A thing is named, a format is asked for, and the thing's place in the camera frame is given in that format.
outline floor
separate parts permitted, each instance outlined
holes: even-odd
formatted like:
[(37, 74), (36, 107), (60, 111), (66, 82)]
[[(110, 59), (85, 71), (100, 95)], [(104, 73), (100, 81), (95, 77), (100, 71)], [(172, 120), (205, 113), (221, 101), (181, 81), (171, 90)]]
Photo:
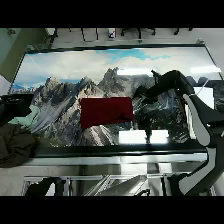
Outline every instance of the floor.
[[(84, 29), (86, 40), (95, 41), (95, 29)], [(143, 29), (142, 39), (147, 39), (149, 42), (157, 41), (157, 43), (196, 43), (199, 38), (202, 38), (209, 47), (212, 56), (214, 57), (218, 67), (224, 71), (224, 28), (194, 28), (189, 32), (188, 29), (180, 29), (177, 36), (173, 35), (172, 28), (158, 28), (156, 36), (152, 36), (152, 31)], [(99, 28), (99, 41), (110, 40), (108, 38), (108, 29)], [(138, 33), (127, 32), (122, 37), (121, 29), (117, 28), (115, 40), (132, 40), (138, 38)], [(82, 41), (82, 34), (79, 28), (59, 29), (58, 37), (55, 38), (52, 48), (64, 48), (77, 46)], [(192, 170), (195, 165), (187, 164), (188, 168), (184, 170)], [(74, 176), (74, 175), (99, 175), (99, 174), (145, 174), (146, 172), (158, 172), (158, 169), (147, 164), (127, 164), (120, 166), (51, 166), (51, 167), (15, 167), (10, 169), (0, 169), (0, 195), (20, 195), (23, 185), (23, 176)], [(224, 178), (220, 178), (219, 182), (224, 183)]]

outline folded red fabric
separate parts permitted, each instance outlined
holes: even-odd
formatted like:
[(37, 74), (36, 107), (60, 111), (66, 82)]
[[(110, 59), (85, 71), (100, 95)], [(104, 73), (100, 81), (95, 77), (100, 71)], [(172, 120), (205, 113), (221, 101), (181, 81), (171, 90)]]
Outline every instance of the folded red fabric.
[(80, 104), (82, 128), (134, 120), (130, 97), (83, 98)]

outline white floor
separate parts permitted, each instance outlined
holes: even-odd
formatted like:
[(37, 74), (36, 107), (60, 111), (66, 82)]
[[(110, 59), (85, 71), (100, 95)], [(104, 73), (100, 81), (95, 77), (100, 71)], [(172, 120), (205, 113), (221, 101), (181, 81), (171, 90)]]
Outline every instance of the white floor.
[[(156, 28), (156, 35), (152, 36), (152, 30), (142, 28), (142, 39), (154, 43), (196, 43), (199, 38), (202, 38), (208, 46), (217, 66), (224, 71), (224, 28), (194, 28), (188, 31), (188, 28), (180, 29), (178, 35), (174, 35), (173, 28)], [(86, 41), (96, 41), (95, 28), (84, 28)], [(108, 28), (98, 28), (99, 40), (95, 42), (102, 45), (105, 41), (113, 40), (108, 38)], [(121, 28), (116, 28), (116, 38), (114, 40), (133, 40), (138, 38), (136, 29), (127, 31), (124, 36), (121, 36)], [(75, 47), (83, 41), (80, 28), (71, 28), (71, 32), (67, 28), (58, 29), (58, 37), (55, 38), (52, 48)]]

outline wall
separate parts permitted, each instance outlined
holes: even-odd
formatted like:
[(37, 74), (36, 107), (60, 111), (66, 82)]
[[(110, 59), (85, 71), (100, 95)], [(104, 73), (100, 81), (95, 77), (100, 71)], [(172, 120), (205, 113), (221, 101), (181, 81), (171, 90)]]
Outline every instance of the wall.
[(16, 34), (12, 35), (8, 35), (5, 28), (0, 29), (0, 74), (9, 82), (14, 78), (27, 45), (43, 44), (47, 38), (45, 28), (13, 29)]

